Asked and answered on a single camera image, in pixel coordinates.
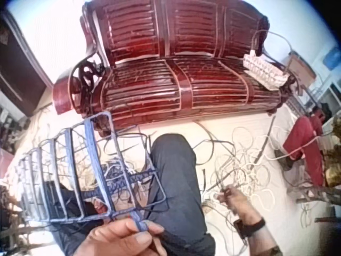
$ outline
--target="red lacquered settee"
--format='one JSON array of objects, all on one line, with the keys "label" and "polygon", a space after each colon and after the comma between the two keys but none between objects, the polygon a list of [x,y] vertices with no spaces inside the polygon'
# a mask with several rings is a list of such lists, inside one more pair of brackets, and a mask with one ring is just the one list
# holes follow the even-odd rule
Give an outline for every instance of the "red lacquered settee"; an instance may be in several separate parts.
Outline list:
[{"label": "red lacquered settee", "polygon": [[[238,0],[94,0],[80,19],[87,57],[56,82],[59,114],[111,112],[115,127],[220,113],[273,113],[289,83],[268,91],[244,72],[266,16]],[[267,32],[256,35],[262,54]]]}]

